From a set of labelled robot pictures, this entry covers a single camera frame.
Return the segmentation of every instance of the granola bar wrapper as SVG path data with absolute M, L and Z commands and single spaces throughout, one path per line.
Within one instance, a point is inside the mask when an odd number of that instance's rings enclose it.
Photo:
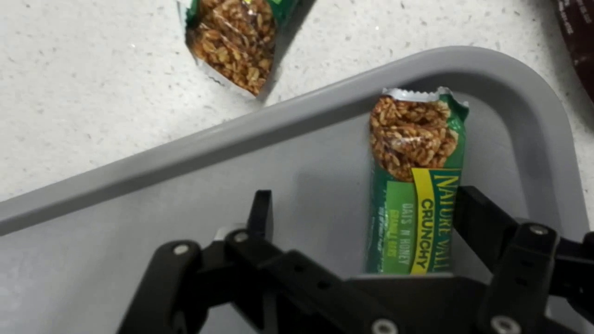
M 367 272 L 449 271 L 466 115 L 447 89 L 386 89 L 376 100 L 369 118 L 375 163 Z
M 284 22 L 297 0 L 193 0 L 185 11 L 185 44 L 222 85 L 247 96 L 267 91 Z

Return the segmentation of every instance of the countertop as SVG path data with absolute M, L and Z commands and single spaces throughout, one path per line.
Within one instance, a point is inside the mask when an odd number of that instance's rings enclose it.
M 0 200 L 261 107 L 196 68 L 174 0 L 1 2 L 0 41 Z M 594 107 L 569 68 L 553 2 L 319 0 L 263 104 L 449 44 L 508 54 L 556 91 L 594 217 Z

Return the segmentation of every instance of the oats and nuts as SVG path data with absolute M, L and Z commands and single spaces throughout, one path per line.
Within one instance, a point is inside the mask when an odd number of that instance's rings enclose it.
M 202 0 L 187 26 L 191 54 L 224 78 L 259 94 L 274 59 L 274 16 L 267 0 Z
M 458 135 L 447 128 L 445 102 L 380 96 L 371 111 L 371 152 L 393 178 L 410 182 L 414 167 L 443 169 Z

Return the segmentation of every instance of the black metal bracket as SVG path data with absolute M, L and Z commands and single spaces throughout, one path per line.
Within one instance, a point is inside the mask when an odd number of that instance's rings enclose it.
M 577 245 L 518 224 L 473 187 L 458 191 L 454 228 L 492 269 L 490 285 L 460 276 L 341 280 L 271 237 L 271 193 L 258 191 L 245 230 L 200 248 L 159 246 L 118 334 L 193 334 L 217 304 L 265 334 L 569 334 L 544 317 L 549 293 L 592 313 L 592 235 Z

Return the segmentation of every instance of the nature valley granola bar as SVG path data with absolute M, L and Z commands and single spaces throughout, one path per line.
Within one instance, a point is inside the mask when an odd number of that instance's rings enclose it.
M 447 89 L 389 89 L 375 104 L 369 272 L 449 271 L 466 115 Z

